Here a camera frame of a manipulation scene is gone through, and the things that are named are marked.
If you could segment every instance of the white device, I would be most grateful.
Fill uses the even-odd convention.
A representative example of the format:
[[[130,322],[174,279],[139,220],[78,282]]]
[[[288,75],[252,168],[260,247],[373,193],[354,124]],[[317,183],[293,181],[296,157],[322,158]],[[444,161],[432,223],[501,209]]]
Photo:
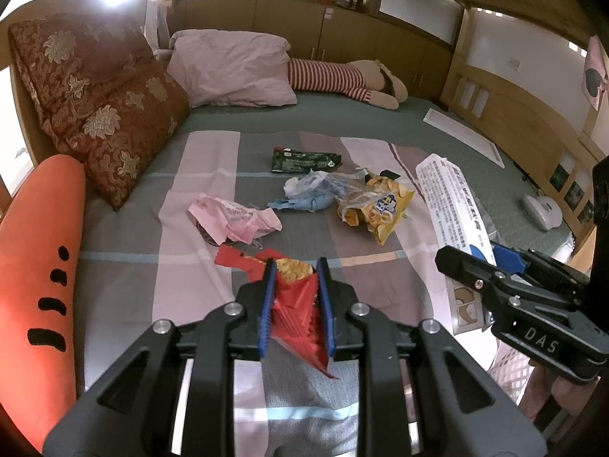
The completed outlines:
[[[555,229],[563,221],[563,212],[558,203],[550,197],[526,195],[523,197],[522,204],[529,220],[542,230]]]

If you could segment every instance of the screw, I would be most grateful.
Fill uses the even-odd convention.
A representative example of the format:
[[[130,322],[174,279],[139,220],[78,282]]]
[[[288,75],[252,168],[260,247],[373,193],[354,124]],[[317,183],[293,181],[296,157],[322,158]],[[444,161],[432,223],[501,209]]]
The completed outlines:
[[[434,334],[440,331],[440,324],[433,318],[424,319],[421,328],[426,333]]]
[[[154,333],[167,333],[171,329],[172,323],[168,319],[159,319],[152,325]]]
[[[363,302],[356,302],[351,306],[351,312],[355,316],[366,316],[370,312],[370,306]]]
[[[229,316],[239,316],[243,311],[243,306],[238,302],[229,302],[224,306],[224,313]]]

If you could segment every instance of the wall outlet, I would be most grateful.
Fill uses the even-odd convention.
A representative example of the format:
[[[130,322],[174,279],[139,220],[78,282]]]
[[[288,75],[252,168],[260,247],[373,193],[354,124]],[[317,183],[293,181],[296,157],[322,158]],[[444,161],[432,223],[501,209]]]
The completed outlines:
[[[520,60],[514,57],[511,57],[508,61],[507,61],[507,66],[510,67],[512,70],[514,71],[519,71],[520,70]]]

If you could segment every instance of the striped stockings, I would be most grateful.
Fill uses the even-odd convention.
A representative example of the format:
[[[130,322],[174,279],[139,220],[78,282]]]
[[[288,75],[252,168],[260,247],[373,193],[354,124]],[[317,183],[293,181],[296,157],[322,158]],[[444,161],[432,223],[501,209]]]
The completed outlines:
[[[287,80],[295,91],[342,93],[357,101],[370,101],[366,80],[349,64],[292,58],[287,63]]]

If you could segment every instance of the wall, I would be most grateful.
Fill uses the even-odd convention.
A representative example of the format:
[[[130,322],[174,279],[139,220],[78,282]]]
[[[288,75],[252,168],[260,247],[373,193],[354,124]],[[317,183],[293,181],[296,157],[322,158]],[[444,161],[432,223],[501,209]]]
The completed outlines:
[[[599,116],[596,118],[596,124],[590,138],[595,144],[601,148],[605,156],[609,156],[609,103],[607,92],[603,93],[601,106],[599,106]]]
[[[584,57],[567,40],[520,19],[477,11],[467,63],[520,86],[582,131],[590,109],[581,89]]]

